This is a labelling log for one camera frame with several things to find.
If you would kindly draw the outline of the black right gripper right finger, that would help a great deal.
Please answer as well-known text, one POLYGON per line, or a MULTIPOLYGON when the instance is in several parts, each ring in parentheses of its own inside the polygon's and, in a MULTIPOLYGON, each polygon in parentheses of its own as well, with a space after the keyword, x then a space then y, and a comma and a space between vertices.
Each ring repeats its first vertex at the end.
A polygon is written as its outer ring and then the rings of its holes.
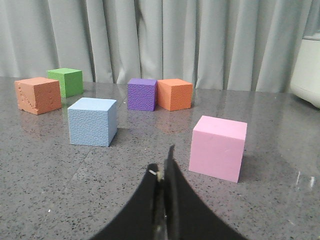
POLYGON ((194 192, 169 148, 164 162, 164 205, 169 240, 244 240, 194 192))

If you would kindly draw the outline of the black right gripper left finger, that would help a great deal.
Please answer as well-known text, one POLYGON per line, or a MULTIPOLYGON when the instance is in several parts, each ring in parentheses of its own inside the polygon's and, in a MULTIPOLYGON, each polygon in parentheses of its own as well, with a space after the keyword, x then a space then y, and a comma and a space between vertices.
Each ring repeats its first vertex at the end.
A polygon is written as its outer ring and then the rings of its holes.
POLYGON ((154 238, 154 202, 158 166, 147 166, 133 196, 113 220, 93 240, 152 240, 154 238))

